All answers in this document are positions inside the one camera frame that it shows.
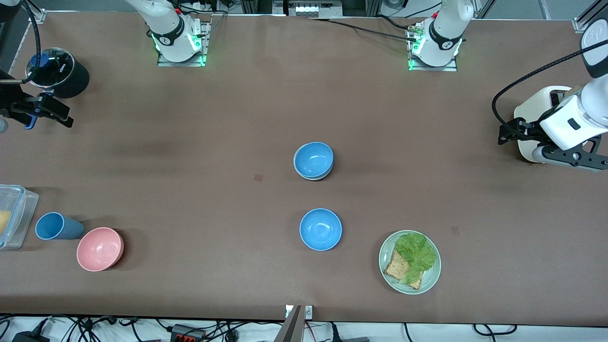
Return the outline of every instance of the black wire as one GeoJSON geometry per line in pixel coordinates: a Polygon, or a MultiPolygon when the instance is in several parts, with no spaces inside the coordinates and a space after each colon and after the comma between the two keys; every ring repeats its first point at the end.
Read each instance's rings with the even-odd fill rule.
{"type": "Polygon", "coordinates": [[[34,63],[34,66],[31,70],[30,74],[25,79],[21,80],[21,83],[27,83],[27,82],[31,81],[34,78],[34,76],[36,76],[36,73],[38,72],[38,68],[40,67],[40,58],[41,58],[40,33],[38,32],[38,24],[36,23],[36,17],[34,17],[34,14],[32,13],[32,9],[30,8],[30,5],[27,3],[26,0],[22,0],[21,2],[23,3],[23,8],[27,12],[27,16],[30,17],[30,21],[32,22],[32,28],[34,30],[34,40],[36,41],[36,63],[34,63]]]}
{"type": "Polygon", "coordinates": [[[412,341],[412,337],[410,337],[410,331],[409,331],[409,330],[407,330],[407,323],[403,322],[403,327],[406,329],[406,335],[407,335],[407,339],[408,339],[410,342],[413,342],[413,341],[412,341]]]}
{"type": "Polygon", "coordinates": [[[422,13],[422,12],[426,12],[426,11],[428,11],[428,10],[432,10],[432,9],[434,9],[435,7],[439,6],[439,5],[441,5],[441,3],[438,3],[437,5],[433,5],[433,6],[429,7],[428,9],[424,9],[424,10],[422,10],[422,11],[418,11],[418,12],[416,12],[416,13],[412,13],[412,14],[410,14],[410,15],[404,16],[403,18],[410,18],[411,16],[415,16],[416,14],[420,14],[420,13],[422,13]]]}
{"type": "Polygon", "coordinates": [[[0,321],[0,324],[2,324],[4,322],[6,322],[6,327],[4,327],[4,330],[2,331],[2,333],[0,333],[0,340],[2,339],[2,337],[4,337],[6,330],[8,330],[10,327],[10,321],[8,319],[4,319],[4,320],[0,321]]]}
{"type": "Polygon", "coordinates": [[[484,326],[488,330],[488,332],[481,332],[481,331],[477,330],[477,324],[473,324],[473,330],[481,336],[491,337],[492,342],[496,342],[496,336],[511,335],[512,333],[517,331],[517,324],[513,325],[513,329],[511,329],[509,331],[505,331],[505,332],[493,332],[492,329],[490,329],[489,325],[487,325],[487,324],[481,324],[481,325],[484,326]]]}
{"type": "Polygon", "coordinates": [[[552,67],[554,67],[554,66],[556,66],[556,65],[558,65],[558,64],[560,64],[562,62],[570,60],[570,59],[572,59],[572,58],[574,58],[574,57],[576,57],[578,55],[582,55],[585,52],[591,51],[593,49],[597,49],[598,47],[604,46],[606,44],[608,44],[608,40],[604,40],[604,41],[602,41],[600,43],[597,43],[597,44],[591,45],[589,47],[586,47],[584,49],[581,49],[579,51],[576,51],[576,52],[574,52],[574,53],[572,53],[570,55],[564,56],[564,57],[562,57],[562,58],[560,58],[558,60],[552,61],[551,63],[549,63],[547,65],[544,65],[544,66],[541,66],[540,68],[534,70],[533,72],[527,74],[526,76],[523,76],[522,78],[520,78],[520,79],[516,80],[515,82],[511,83],[510,85],[506,86],[504,89],[502,89],[501,91],[499,91],[498,94],[496,94],[496,96],[494,96],[494,99],[492,100],[492,112],[494,112],[494,116],[496,117],[496,119],[498,119],[498,121],[504,127],[506,127],[509,130],[509,132],[511,132],[511,134],[519,136],[521,138],[521,140],[533,140],[531,137],[529,137],[529,136],[527,136],[527,135],[525,135],[525,134],[523,134],[523,133],[521,133],[519,131],[516,131],[513,127],[511,127],[510,125],[506,124],[505,120],[500,116],[500,114],[498,113],[498,110],[496,109],[496,102],[498,101],[498,99],[504,93],[506,93],[507,91],[509,91],[509,89],[511,89],[514,86],[522,83],[523,81],[529,79],[530,77],[532,77],[532,76],[534,76],[536,74],[539,74],[539,73],[541,73],[541,72],[543,72],[543,71],[545,71],[545,70],[547,70],[549,68],[552,68],[552,67]]]}
{"type": "Polygon", "coordinates": [[[384,32],[374,31],[374,30],[370,30],[370,29],[365,29],[363,27],[359,27],[359,26],[355,26],[355,25],[351,25],[351,24],[347,24],[347,23],[341,23],[339,21],[333,21],[333,20],[327,20],[327,19],[318,19],[318,20],[320,20],[320,21],[326,21],[328,23],[338,24],[338,25],[342,25],[342,26],[346,26],[346,27],[350,27],[350,28],[355,29],[355,30],[361,30],[361,31],[365,31],[365,32],[370,32],[370,33],[373,33],[375,35],[380,35],[380,36],[385,36],[385,37],[391,37],[391,38],[397,38],[397,39],[402,39],[402,40],[407,40],[407,41],[416,41],[416,39],[414,39],[414,38],[397,36],[397,35],[391,35],[389,33],[384,33],[384,32]]]}
{"type": "Polygon", "coordinates": [[[333,322],[330,322],[330,324],[331,324],[331,330],[333,331],[333,334],[334,334],[332,341],[333,342],[342,342],[342,339],[340,338],[340,333],[338,332],[338,327],[333,322]]]}
{"type": "Polygon", "coordinates": [[[169,2],[171,4],[173,4],[174,7],[178,8],[183,14],[191,14],[191,13],[224,13],[224,14],[228,14],[227,11],[223,11],[223,10],[215,10],[215,11],[205,11],[205,10],[197,10],[197,9],[193,9],[192,7],[188,7],[188,6],[184,6],[181,3],[176,3],[173,0],[169,0],[169,2]]]}
{"type": "Polygon", "coordinates": [[[40,10],[40,8],[38,8],[38,6],[36,6],[36,4],[33,3],[32,0],[26,0],[33,8],[35,8],[38,12],[42,12],[40,10]]]}
{"type": "Polygon", "coordinates": [[[407,30],[407,26],[403,26],[403,25],[399,25],[399,24],[397,24],[396,22],[394,22],[394,21],[393,21],[391,18],[389,18],[388,16],[385,16],[385,15],[383,15],[383,14],[378,14],[378,15],[377,15],[377,17],[378,17],[378,18],[383,18],[383,19],[386,19],[386,21],[388,21],[388,22],[389,22],[391,25],[393,25],[393,26],[395,26],[395,27],[397,27],[397,28],[399,28],[399,29],[402,29],[402,30],[407,30]]]}
{"type": "Polygon", "coordinates": [[[231,332],[231,331],[235,330],[236,328],[242,327],[242,326],[244,326],[245,324],[249,324],[249,323],[250,323],[250,322],[246,322],[246,323],[241,323],[241,324],[238,324],[238,325],[236,325],[236,326],[234,326],[234,327],[232,327],[232,328],[228,329],[227,331],[225,331],[225,332],[223,332],[223,333],[221,333],[221,334],[219,334],[219,335],[217,335],[217,336],[214,336],[214,337],[209,338],[207,341],[212,341],[212,340],[215,340],[216,338],[218,338],[218,337],[222,337],[223,335],[225,335],[225,334],[227,334],[227,333],[229,333],[229,332],[231,332]]]}
{"type": "Polygon", "coordinates": [[[137,338],[137,342],[143,342],[141,338],[139,338],[139,335],[137,334],[137,331],[135,330],[135,323],[131,324],[131,329],[133,329],[133,335],[135,335],[135,338],[137,338]]]}
{"type": "Polygon", "coordinates": [[[76,326],[77,326],[77,325],[78,325],[78,323],[74,322],[74,323],[72,324],[72,327],[66,331],[66,335],[67,335],[67,340],[66,340],[66,342],[69,342],[69,340],[72,338],[72,334],[74,333],[74,330],[76,330],[76,326]]]}
{"type": "Polygon", "coordinates": [[[165,326],[164,326],[164,325],[161,323],[161,321],[159,321],[159,320],[158,320],[158,318],[155,318],[155,320],[156,320],[156,322],[158,323],[158,325],[160,325],[161,327],[165,328],[165,330],[168,330],[168,329],[169,329],[169,326],[166,326],[166,327],[165,327],[165,326]]]}

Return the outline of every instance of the toast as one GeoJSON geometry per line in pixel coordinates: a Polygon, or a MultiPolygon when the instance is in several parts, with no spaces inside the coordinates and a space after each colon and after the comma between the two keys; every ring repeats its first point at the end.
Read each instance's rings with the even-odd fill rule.
{"type": "MultiPolygon", "coordinates": [[[[410,264],[407,263],[407,261],[405,259],[403,259],[403,257],[401,255],[399,255],[399,253],[397,253],[397,250],[393,250],[393,255],[390,257],[390,262],[386,266],[386,270],[384,270],[384,273],[397,280],[401,280],[403,277],[406,276],[407,270],[409,268],[410,268],[410,264]]],[[[414,290],[419,290],[420,285],[422,284],[422,274],[423,273],[424,273],[424,271],[420,272],[419,281],[417,281],[413,284],[407,284],[407,285],[412,287],[414,290]]]]}

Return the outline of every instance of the clear plastic container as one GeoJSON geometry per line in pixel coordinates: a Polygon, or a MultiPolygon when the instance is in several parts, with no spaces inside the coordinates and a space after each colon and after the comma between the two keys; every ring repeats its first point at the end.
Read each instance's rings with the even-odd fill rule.
{"type": "Polygon", "coordinates": [[[19,185],[0,184],[0,251],[23,245],[38,204],[38,194],[19,185]]]}

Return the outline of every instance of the green plate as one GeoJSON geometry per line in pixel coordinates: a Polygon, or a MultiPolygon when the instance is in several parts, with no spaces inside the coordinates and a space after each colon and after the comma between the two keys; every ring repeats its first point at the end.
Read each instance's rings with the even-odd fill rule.
{"type": "Polygon", "coordinates": [[[419,290],[414,290],[411,286],[408,286],[406,284],[399,284],[399,280],[384,273],[384,270],[386,270],[386,266],[390,262],[390,257],[393,255],[393,250],[395,250],[395,243],[397,242],[397,240],[401,236],[408,235],[411,233],[422,234],[421,232],[417,231],[398,231],[386,238],[386,240],[384,240],[384,243],[380,247],[378,264],[380,265],[380,273],[382,273],[382,277],[387,283],[389,283],[392,288],[401,293],[405,293],[406,295],[419,295],[430,290],[430,288],[437,283],[437,280],[439,280],[439,274],[441,273],[441,257],[439,256],[439,251],[437,250],[437,247],[435,246],[433,241],[431,241],[428,236],[422,234],[429,241],[429,244],[433,248],[433,250],[435,250],[435,253],[437,254],[437,259],[435,259],[433,267],[424,271],[422,275],[422,284],[420,285],[419,290]]]}

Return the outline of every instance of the lettuce leaf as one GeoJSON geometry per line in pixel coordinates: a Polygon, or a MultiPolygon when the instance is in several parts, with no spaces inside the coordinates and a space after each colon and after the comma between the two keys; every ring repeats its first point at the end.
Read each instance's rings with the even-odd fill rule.
{"type": "Polygon", "coordinates": [[[395,249],[410,264],[406,276],[399,281],[401,284],[418,282],[420,273],[430,269],[437,258],[426,237],[419,233],[401,236],[395,243],[395,249]]]}

